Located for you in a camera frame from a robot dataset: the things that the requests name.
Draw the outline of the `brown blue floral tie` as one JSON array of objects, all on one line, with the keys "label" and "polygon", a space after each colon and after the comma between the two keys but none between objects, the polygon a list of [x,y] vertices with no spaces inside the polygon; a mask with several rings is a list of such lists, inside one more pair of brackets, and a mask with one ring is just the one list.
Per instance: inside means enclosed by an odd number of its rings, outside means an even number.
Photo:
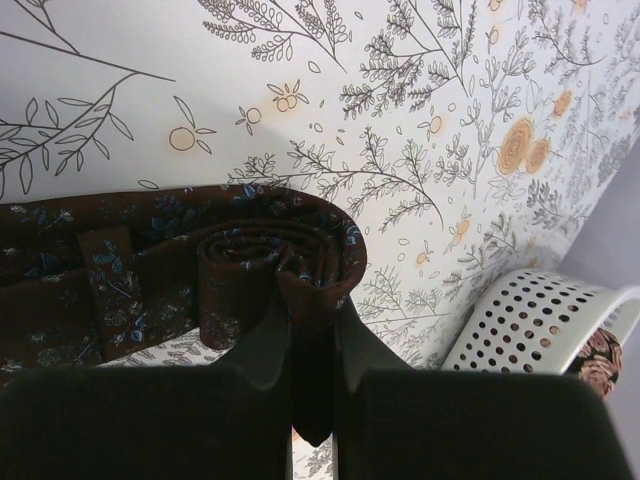
[{"label": "brown blue floral tie", "polygon": [[292,420],[312,445],[333,419],[333,325],[367,266],[340,208],[261,185],[87,195],[1,208],[1,379],[95,366],[198,330],[214,350],[291,316]]}]

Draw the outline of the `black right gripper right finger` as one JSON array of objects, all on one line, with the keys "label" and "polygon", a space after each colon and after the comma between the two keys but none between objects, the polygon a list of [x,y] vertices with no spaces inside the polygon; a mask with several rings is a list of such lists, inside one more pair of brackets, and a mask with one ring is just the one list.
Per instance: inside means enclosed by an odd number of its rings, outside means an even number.
[{"label": "black right gripper right finger", "polygon": [[629,479],[603,402],[550,375],[417,370],[345,304],[334,324],[338,479]]}]

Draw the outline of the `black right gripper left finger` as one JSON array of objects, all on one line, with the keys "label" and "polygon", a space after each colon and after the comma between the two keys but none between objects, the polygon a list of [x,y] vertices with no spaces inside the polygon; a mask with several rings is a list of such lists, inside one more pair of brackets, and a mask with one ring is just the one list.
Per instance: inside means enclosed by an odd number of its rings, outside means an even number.
[{"label": "black right gripper left finger", "polygon": [[280,294],[216,362],[34,370],[1,397],[5,479],[287,479],[291,322]]}]

